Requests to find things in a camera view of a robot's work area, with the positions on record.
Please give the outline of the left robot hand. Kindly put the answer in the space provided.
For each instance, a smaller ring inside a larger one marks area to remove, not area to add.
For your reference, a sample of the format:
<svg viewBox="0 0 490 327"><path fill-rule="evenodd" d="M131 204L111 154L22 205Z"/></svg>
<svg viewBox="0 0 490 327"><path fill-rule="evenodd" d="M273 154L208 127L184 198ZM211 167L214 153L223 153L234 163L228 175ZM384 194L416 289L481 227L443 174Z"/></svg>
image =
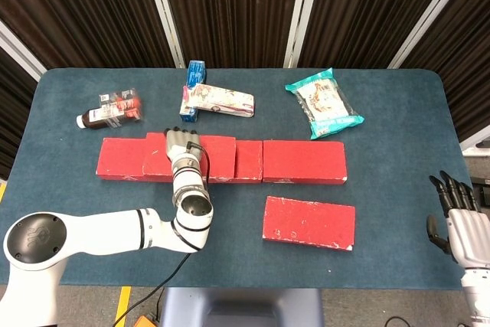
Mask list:
<svg viewBox="0 0 490 327"><path fill-rule="evenodd" d="M192 146L188 149L188 143L193 142L200 146L200 136L195 130L187 131L176 126L165 130L166 155L170 161L175 160L180 154L190 153L198 161L201 160L201 150Z"/></svg>

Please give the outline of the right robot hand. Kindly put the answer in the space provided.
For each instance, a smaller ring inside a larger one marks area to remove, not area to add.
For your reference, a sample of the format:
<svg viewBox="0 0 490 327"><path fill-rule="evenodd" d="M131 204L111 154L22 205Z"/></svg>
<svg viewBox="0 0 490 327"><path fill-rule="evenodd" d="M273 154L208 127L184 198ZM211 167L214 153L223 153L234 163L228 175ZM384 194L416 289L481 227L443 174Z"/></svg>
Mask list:
<svg viewBox="0 0 490 327"><path fill-rule="evenodd" d="M489 268L489 218L477 203L473 189L447 172L429 177L436 189L447 227L447 238L437 231L433 215L426 218L429 241L464 269Z"/></svg>

